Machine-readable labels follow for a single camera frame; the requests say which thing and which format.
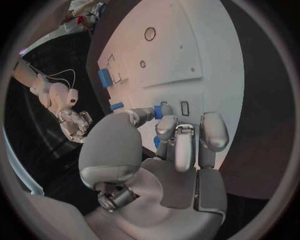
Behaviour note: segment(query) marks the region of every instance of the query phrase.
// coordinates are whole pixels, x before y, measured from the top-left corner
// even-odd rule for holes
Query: robotic arm
[[[64,135],[72,142],[83,143],[92,119],[88,112],[77,113],[72,107],[78,101],[78,91],[61,82],[51,83],[46,76],[35,71],[21,58],[12,76],[30,88],[40,103],[54,114]]]

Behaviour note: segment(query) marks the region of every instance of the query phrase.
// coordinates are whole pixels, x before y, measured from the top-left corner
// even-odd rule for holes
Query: humanoid robot hand
[[[17,63],[12,76],[29,87],[40,103],[58,118],[62,132],[70,141],[84,142],[92,118],[86,111],[77,113],[72,110],[78,101],[76,89],[61,82],[49,82],[47,76],[36,74],[23,59]]]

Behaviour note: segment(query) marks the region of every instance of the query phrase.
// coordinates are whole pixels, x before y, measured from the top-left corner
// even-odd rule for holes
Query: curved white surface
[[[144,37],[149,27],[155,28],[152,41]],[[110,103],[124,104],[116,112],[167,101],[179,120],[196,130],[202,113],[220,113],[230,140],[216,155],[219,169],[236,133],[244,96],[238,35],[220,1],[142,0],[119,24],[98,66],[108,68],[115,82],[107,88]],[[181,101],[188,102],[189,116],[182,116]],[[157,122],[139,128],[143,146],[154,152]]]

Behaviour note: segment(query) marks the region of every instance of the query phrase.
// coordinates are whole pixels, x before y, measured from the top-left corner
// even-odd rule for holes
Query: robotic hand
[[[46,76],[36,74],[23,59],[17,63],[12,76],[30,88],[38,96],[40,103],[58,118],[62,132],[70,141],[85,141],[92,118],[86,111],[78,114],[72,110],[78,101],[76,89],[69,89],[60,82],[50,83]]]

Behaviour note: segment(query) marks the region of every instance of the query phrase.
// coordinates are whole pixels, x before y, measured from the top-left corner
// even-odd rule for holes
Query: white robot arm
[[[88,112],[72,110],[78,101],[78,91],[69,89],[61,82],[51,83],[46,76],[36,74],[22,58],[17,63],[12,76],[30,88],[38,96],[40,103],[54,114],[65,136],[72,142],[83,143],[92,119]]]

